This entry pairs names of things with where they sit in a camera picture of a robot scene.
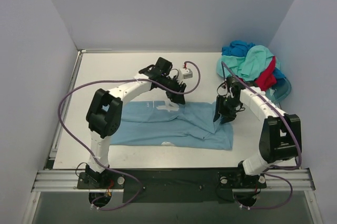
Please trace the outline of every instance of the blue fabric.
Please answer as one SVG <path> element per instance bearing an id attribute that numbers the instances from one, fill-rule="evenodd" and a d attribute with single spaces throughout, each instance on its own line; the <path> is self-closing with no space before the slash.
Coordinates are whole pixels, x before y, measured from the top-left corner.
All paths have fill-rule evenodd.
<path id="1" fill-rule="evenodd" d="M 216 64 L 216 72 L 223 77 L 221 61 L 224 61 L 239 78 L 245 81 L 255 80 L 266 70 L 273 56 L 268 48 L 256 45 L 248 51 L 246 57 L 221 56 Z M 281 68 L 278 59 L 276 59 L 276 68 Z M 225 75 L 226 77 L 230 75 L 226 69 Z"/>
<path id="2" fill-rule="evenodd" d="M 214 113 L 215 103 L 130 102 L 123 107 L 122 122 L 111 144 L 232 149 L 232 125 L 214 123 Z"/>
<path id="3" fill-rule="evenodd" d="M 277 68 L 274 69 L 273 75 L 276 79 L 282 79 L 285 78 L 285 75 Z"/>
<path id="4" fill-rule="evenodd" d="M 225 56 L 236 56 L 236 57 L 245 57 L 248 50 L 254 47 L 254 43 L 247 44 L 241 40 L 232 41 L 228 47 L 222 47 L 222 55 Z"/>

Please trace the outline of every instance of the pile of clothes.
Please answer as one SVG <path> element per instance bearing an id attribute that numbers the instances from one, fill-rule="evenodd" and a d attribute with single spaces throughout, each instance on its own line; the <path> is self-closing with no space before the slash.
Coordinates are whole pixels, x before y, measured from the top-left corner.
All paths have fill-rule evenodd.
<path id="1" fill-rule="evenodd" d="M 262 45 L 235 40 L 222 48 L 222 56 L 217 62 L 216 72 L 223 77 L 221 61 L 244 81 L 255 81 L 262 91 L 285 79 L 281 64 L 270 50 Z M 225 69 L 225 77 L 230 73 Z"/>

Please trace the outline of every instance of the teal basket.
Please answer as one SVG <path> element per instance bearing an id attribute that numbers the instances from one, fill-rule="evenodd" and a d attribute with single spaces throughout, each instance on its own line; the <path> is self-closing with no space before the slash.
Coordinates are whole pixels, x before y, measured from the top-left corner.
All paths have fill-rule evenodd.
<path id="1" fill-rule="evenodd" d="M 274 104 L 278 104 L 283 101 L 291 92 L 291 84 L 288 79 L 278 79 L 277 83 L 269 88 L 265 95 Z"/>

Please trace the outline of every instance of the wall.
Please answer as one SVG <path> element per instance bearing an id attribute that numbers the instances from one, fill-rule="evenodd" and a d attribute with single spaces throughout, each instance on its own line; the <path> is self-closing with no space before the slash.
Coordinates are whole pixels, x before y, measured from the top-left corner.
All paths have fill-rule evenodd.
<path id="1" fill-rule="evenodd" d="M 77 51 L 51 0 L 0 4 L 0 216 L 21 223 Z"/>
<path id="2" fill-rule="evenodd" d="M 233 39 L 269 44 L 293 0 L 52 0 L 76 46 L 218 52 Z"/>
<path id="3" fill-rule="evenodd" d="M 337 0 L 295 0 L 270 49 L 293 90 L 282 108 L 302 121 L 303 166 L 310 167 L 325 223 L 336 223 Z"/>

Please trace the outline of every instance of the white logo on fabric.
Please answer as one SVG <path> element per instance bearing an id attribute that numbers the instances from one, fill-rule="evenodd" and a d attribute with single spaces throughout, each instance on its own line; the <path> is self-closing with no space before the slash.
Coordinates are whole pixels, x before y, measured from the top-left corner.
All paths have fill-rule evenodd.
<path id="1" fill-rule="evenodd" d="M 165 101 L 165 105 L 162 106 L 156 106 L 158 110 L 167 110 L 169 112 L 171 111 L 178 111 L 179 105 L 173 102 L 170 102 L 168 100 Z"/>

